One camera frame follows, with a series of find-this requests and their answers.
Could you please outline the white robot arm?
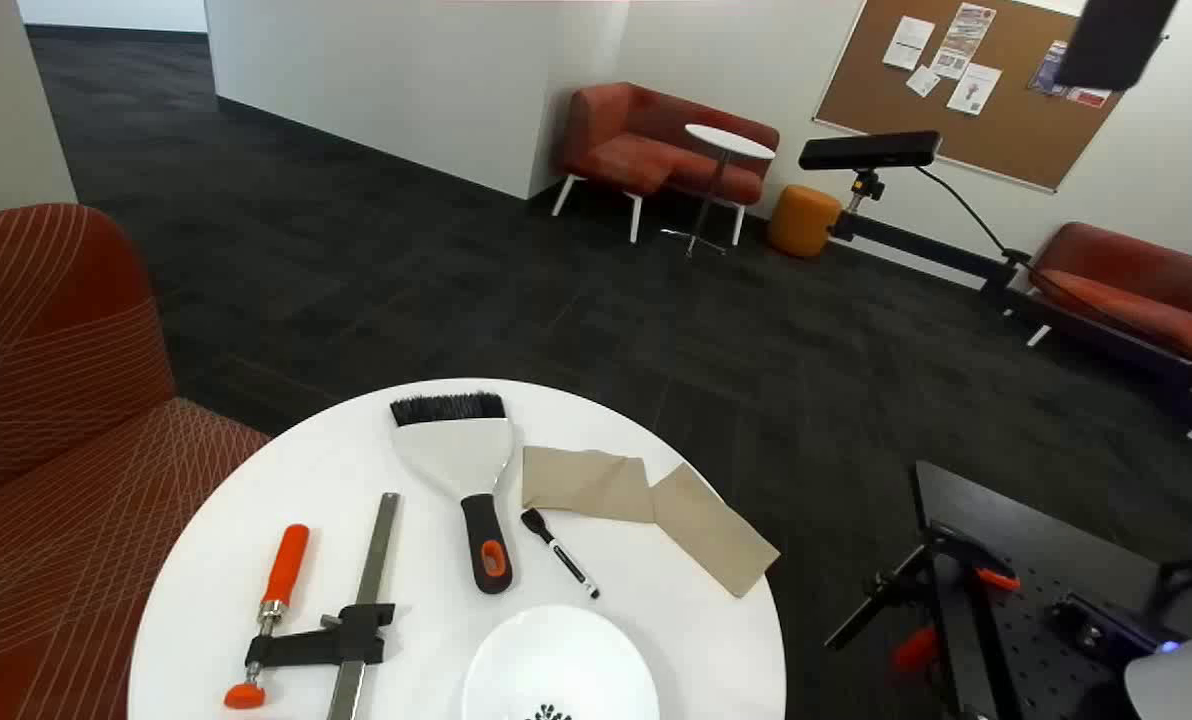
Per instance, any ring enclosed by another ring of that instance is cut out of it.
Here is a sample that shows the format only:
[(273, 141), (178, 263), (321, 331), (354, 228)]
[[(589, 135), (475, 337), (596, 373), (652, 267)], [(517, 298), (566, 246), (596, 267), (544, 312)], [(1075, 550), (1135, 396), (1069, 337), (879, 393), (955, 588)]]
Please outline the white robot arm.
[(1139, 720), (1192, 720), (1192, 639), (1133, 659), (1124, 666), (1124, 687)]

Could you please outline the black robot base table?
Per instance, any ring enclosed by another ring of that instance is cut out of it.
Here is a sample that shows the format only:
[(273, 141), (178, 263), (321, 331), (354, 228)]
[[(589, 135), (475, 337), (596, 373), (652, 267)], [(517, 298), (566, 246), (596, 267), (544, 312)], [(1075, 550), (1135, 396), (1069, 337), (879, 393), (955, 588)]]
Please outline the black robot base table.
[(1149, 561), (932, 458), (911, 464), (915, 543), (830, 631), (850, 647), (883, 608), (919, 626), (891, 662), (950, 720), (1139, 720), (1124, 666), (1192, 639), (1192, 555)]

